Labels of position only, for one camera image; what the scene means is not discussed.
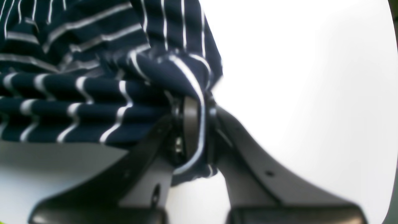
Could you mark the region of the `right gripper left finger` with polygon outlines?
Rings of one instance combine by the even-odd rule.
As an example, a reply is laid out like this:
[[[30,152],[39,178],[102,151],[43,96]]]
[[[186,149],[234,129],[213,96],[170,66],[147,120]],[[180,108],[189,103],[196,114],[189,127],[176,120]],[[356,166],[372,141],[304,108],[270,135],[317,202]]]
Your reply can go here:
[[[112,166],[92,179],[48,197],[30,224],[167,224],[165,203],[173,172],[196,152],[199,104],[175,98],[170,114]]]

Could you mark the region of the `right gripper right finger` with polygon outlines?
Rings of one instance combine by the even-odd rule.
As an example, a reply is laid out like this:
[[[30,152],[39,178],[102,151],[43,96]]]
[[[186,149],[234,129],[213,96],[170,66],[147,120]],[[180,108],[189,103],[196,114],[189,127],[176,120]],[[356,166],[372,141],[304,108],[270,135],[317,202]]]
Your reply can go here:
[[[358,205],[285,168],[220,106],[208,110],[211,161],[225,178],[227,224],[361,224]]]

